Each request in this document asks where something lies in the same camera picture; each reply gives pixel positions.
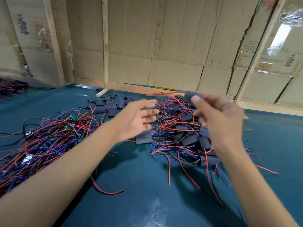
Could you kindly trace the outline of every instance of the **wire bundle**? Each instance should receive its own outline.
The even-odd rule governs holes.
[[[0,159],[0,197],[87,138],[102,124],[105,114],[101,122],[98,122],[99,117],[93,109],[85,111],[73,108],[62,113],[55,112],[45,119],[40,118],[40,125],[24,122],[22,131],[2,136],[1,138],[23,135],[19,141],[26,142],[18,150],[11,150],[13,153]],[[27,129],[29,125],[38,128]],[[106,193],[94,181],[93,183],[104,194],[123,192]]]
[[[20,92],[36,91],[36,88],[30,87],[27,83],[19,80],[7,80],[0,78],[0,100],[9,99],[10,95],[16,95]]]
[[[201,124],[197,122],[198,118],[193,116],[193,111],[196,109],[190,102],[184,102],[183,97],[178,95],[167,96],[167,99],[157,103],[156,108],[160,110],[160,114],[157,116],[154,131],[150,132],[152,138],[152,144],[150,144],[151,154],[154,158],[155,154],[164,156],[158,163],[163,160],[168,160],[169,185],[171,164],[177,161],[188,178],[201,190],[199,185],[186,172],[184,165],[206,166],[210,187],[220,204],[224,206],[214,190],[209,171],[212,171],[213,174],[217,174],[217,176],[222,178],[229,186],[231,186],[231,183],[223,172],[225,169],[222,164],[213,164],[220,160],[215,151],[211,148],[211,139],[209,138],[208,132],[205,132],[205,128],[201,127]],[[200,139],[203,138],[204,135],[206,136],[204,137],[204,140],[209,142],[206,146],[204,143],[200,142]],[[194,139],[189,142],[185,141],[190,136]],[[245,149],[249,155],[256,158],[262,158],[262,156],[252,154],[251,149],[247,147],[245,147]]]

